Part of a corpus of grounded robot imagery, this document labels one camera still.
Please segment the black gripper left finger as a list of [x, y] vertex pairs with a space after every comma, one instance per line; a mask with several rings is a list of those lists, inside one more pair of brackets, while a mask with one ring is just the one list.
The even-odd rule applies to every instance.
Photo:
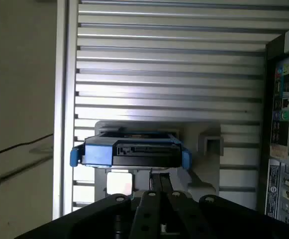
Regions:
[[149, 190], [113, 194], [19, 236], [21, 239], [157, 239], [162, 182], [150, 174]]

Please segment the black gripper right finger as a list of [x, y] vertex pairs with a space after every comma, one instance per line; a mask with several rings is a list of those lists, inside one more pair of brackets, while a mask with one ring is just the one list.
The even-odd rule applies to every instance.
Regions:
[[169, 174], [162, 174], [167, 193], [184, 239], [289, 239], [289, 225], [215, 195], [198, 202], [173, 190]]

